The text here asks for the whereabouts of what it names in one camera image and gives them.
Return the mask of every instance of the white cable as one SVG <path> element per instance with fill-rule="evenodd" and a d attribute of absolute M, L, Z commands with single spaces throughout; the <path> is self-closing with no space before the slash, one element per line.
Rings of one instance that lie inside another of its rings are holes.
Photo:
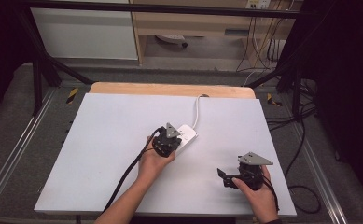
<path fill-rule="evenodd" d="M 201 97 L 208 97 L 208 95 L 206 94 L 202 94 L 200 96 L 198 96 L 198 98 L 196 98 L 196 118 L 195 118 L 195 122 L 193 123 L 192 129 L 195 130 L 196 124 L 198 123 L 198 119 L 199 119 L 199 98 Z"/>
<path fill-rule="evenodd" d="M 294 6 L 294 2 L 295 2 L 295 0 L 292 0 L 291 5 L 289 5 L 287 10 L 291 10 L 292 6 Z"/>
<path fill-rule="evenodd" d="M 264 67 L 266 67 L 266 64 L 264 64 L 263 60 L 260 58 L 260 53 L 262 52 L 262 49 L 258 50 L 258 42 L 257 42 L 257 39 L 255 37 L 255 32 L 253 32 L 253 48 L 254 48 L 254 51 L 256 52 L 256 56 L 258 58 L 258 67 L 259 67 L 259 63 L 262 63 L 262 65 Z"/>
<path fill-rule="evenodd" d="M 245 79 L 245 82 L 244 82 L 244 85 L 243 86 L 245 86 L 245 84 L 247 84 L 247 81 L 251 77 L 251 75 L 253 75 L 256 72 L 257 72 L 257 70 L 254 70 L 252 73 L 250 73 L 250 75 L 248 75 L 248 77 Z"/>

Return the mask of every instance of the forearm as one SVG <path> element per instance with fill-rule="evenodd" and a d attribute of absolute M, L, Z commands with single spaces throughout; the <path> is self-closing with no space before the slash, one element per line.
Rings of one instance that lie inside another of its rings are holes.
<path fill-rule="evenodd" d="M 137 178 L 134 183 L 96 220 L 96 224 L 127 224 L 144 195 L 152 185 L 152 181 Z"/>

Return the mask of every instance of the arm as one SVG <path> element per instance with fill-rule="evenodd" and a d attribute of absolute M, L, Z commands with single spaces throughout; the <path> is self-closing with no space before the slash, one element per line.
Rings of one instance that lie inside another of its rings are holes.
<path fill-rule="evenodd" d="M 268 180 L 271 180 L 271 176 L 266 166 L 262 166 L 262 172 Z M 260 223 L 268 223 L 279 219 L 274 196 L 266 185 L 263 185 L 259 190 L 253 191 L 240 179 L 233 178 L 232 181 L 251 203 L 251 208 Z"/>
<path fill-rule="evenodd" d="M 152 148 L 152 142 L 148 144 L 147 148 Z M 155 179 L 174 159 L 175 151 L 168 158 L 161 157 L 155 150 L 145 152 L 139 161 L 138 176 L 134 183 L 97 218 L 95 223 L 129 223 Z"/>

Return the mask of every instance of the floor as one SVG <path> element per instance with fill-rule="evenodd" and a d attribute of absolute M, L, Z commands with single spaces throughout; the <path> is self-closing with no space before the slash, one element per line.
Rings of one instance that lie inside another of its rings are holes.
<path fill-rule="evenodd" d="M 255 80 L 270 69 L 243 70 L 249 68 L 248 60 L 243 60 L 244 50 L 240 40 L 187 37 L 188 47 L 183 49 L 151 36 L 148 39 L 147 53 L 144 64 L 135 62 L 123 63 L 120 61 L 107 62 L 107 64 L 77 64 L 69 63 L 82 75 L 94 80 L 120 81 L 120 82 L 153 82 L 177 84 L 205 84 L 242 86 Z M 266 66 L 271 62 L 263 60 Z M 14 159 L 14 166 L 5 167 L 12 175 L 2 175 L 7 182 L 0 188 L 0 223 L 67 223 L 73 222 L 74 217 L 47 216 L 33 211 L 39 189 L 45 184 L 51 166 L 56 161 L 61 150 L 62 141 L 71 127 L 70 121 L 78 110 L 83 94 L 89 86 L 77 83 L 66 74 L 61 74 L 64 82 L 57 89 L 45 85 L 45 92 L 53 93 L 53 100 L 47 108 L 45 117 L 41 118 L 32 136 L 25 142 L 22 155 L 16 155 L 14 147 L 21 145 L 21 135 L 29 122 L 34 121 L 33 111 L 33 85 L 31 68 L 29 65 L 21 67 L 16 73 L 8 89 L 4 102 L 0 104 L 0 174 L 4 163 L 9 158 Z M 257 97 L 261 100 L 266 117 L 283 118 L 289 116 L 286 108 L 288 94 L 277 94 L 273 79 L 263 87 L 255 89 Z M 75 101 L 68 105 L 65 103 L 68 94 L 74 87 L 79 87 Z M 268 93 L 275 102 L 284 106 L 268 104 Z M 347 221 L 339 220 L 337 223 L 363 223 L 363 188 L 359 185 L 353 171 L 346 163 L 337 162 L 334 151 L 323 130 L 318 117 L 310 116 L 306 120 L 306 134 L 308 145 L 314 150 L 314 155 L 324 171 L 325 178 L 331 186 L 332 192 L 344 213 Z M 290 124 L 276 131 L 272 131 L 272 140 L 278 153 L 282 167 L 285 170 L 300 144 L 298 138 L 298 124 Z M 307 149 L 298 156 L 293 169 L 289 173 L 289 183 L 304 185 L 313 189 L 321 198 L 322 209 L 316 214 L 306 214 L 298 210 L 298 216 L 285 218 L 285 222 L 294 223 L 332 223 L 330 207 L 325 202 L 326 194 L 320 191 L 319 178 L 314 175 L 314 167 L 309 163 Z M 291 192 L 295 203 L 308 210 L 316 207 L 314 196 L 302 190 Z M 90 223 L 96 216 L 84 216 L 83 223 Z M 143 222 L 175 222 L 174 219 L 145 219 Z M 227 219 L 200 220 L 200 222 L 228 223 Z M 249 223 L 249 220 L 237 220 L 238 223 Z"/>

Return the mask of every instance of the white cabinet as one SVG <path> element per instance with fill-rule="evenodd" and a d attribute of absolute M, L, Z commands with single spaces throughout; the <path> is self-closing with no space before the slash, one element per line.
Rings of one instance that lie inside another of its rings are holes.
<path fill-rule="evenodd" d="M 127 0 L 89 1 L 129 3 Z M 45 8 L 32 8 L 32 12 L 52 57 L 137 60 L 130 12 Z"/>

